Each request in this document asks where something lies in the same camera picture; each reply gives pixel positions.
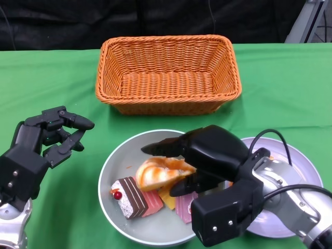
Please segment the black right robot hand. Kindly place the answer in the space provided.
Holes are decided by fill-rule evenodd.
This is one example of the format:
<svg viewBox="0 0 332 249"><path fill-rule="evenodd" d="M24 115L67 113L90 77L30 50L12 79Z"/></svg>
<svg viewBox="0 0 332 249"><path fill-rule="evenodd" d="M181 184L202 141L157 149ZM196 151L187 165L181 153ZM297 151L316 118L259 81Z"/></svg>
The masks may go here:
<svg viewBox="0 0 332 249"><path fill-rule="evenodd" d="M182 156L196 172L175 184L172 197L192 192L201 193L217 187L220 182L235 182L242 166L252 169L264 157L270 156L267 149L253 152L241 139L216 125L198 128L178 137L142 147L142 152L167 158Z"/></svg>

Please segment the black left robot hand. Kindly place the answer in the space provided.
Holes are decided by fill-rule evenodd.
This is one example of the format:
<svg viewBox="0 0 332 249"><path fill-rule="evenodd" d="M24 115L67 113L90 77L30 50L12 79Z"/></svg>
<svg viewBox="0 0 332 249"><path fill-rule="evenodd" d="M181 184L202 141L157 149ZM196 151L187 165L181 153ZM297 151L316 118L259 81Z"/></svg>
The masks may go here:
<svg viewBox="0 0 332 249"><path fill-rule="evenodd" d="M70 113L65 106L54 107L27 118L18 126L10 149L1 156L6 172L14 177L41 180L49 168L67 160L72 151L83 151L80 143L94 123Z"/></svg>

